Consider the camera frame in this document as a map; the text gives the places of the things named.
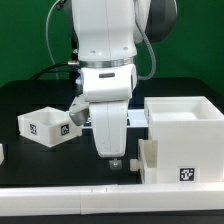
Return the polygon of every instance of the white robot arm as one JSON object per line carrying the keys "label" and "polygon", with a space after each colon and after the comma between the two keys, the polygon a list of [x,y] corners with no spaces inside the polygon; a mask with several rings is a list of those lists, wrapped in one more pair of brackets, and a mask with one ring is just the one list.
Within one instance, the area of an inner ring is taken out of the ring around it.
{"label": "white robot arm", "polygon": [[137,84],[135,43],[143,39],[135,17],[145,30],[150,4],[151,0],[71,0],[83,96],[70,112],[71,117],[79,113],[82,102],[89,106],[101,157],[125,153],[128,102]]}

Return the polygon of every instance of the green wall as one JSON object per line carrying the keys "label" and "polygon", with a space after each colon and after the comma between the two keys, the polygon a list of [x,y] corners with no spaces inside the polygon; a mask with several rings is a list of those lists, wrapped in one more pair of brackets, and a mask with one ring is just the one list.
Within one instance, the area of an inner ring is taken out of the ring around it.
{"label": "green wall", "polygon": [[[51,64],[45,44],[45,20],[55,0],[7,0],[0,7],[0,86],[28,79]],[[196,77],[224,94],[224,0],[177,0],[173,32],[153,44],[156,77]],[[50,41],[57,62],[71,49],[64,12],[54,12]],[[149,68],[139,52],[141,74]]]}

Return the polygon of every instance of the black table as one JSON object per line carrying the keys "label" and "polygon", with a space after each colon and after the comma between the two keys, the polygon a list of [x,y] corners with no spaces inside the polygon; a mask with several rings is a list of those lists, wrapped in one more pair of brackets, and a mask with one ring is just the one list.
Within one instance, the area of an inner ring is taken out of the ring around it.
{"label": "black table", "polygon": [[[139,173],[130,172],[137,158],[138,139],[147,129],[129,128],[123,168],[112,171],[108,159],[98,156],[92,130],[51,149],[19,135],[17,116],[46,106],[68,110],[79,91],[70,81],[15,81],[0,89],[0,143],[6,159],[0,166],[0,187],[78,186],[139,184]],[[206,96],[224,112],[222,96],[198,79],[166,78],[139,82],[129,108],[143,108],[144,97]],[[157,212],[90,216],[44,216],[0,218],[0,223],[222,223],[224,211]]]}

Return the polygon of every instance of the white box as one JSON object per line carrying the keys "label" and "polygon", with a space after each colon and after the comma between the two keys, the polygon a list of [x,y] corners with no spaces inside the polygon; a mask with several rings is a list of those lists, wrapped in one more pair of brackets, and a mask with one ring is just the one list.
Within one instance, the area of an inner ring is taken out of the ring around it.
{"label": "white box", "polygon": [[81,127],[77,127],[68,112],[46,107],[18,116],[20,135],[53,147],[62,142],[81,136]]}
{"label": "white box", "polygon": [[4,151],[3,151],[3,146],[0,144],[0,165],[4,161]]}
{"label": "white box", "polygon": [[210,101],[146,98],[145,115],[157,142],[156,183],[223,180],[224,116]]}

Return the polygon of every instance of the qr-like tag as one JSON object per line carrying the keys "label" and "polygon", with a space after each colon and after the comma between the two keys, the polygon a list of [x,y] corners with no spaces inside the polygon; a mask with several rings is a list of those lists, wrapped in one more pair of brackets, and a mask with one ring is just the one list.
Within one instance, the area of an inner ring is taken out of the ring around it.
{"label": "qr-like tag", "polygon": [[61,126],[61,135],[67,135],[69,134],[69,125],[63,125]]}
{"label": "qr-like tag", "polygon": [[195,181],[195,168],[187,167],[179,169],[179,181],[180,182],[194,182]]}
{"label": "qr-like tag", "polygon": [[30,124],[30,132],[34,135],[37,135],[37,127],[34,124]]}

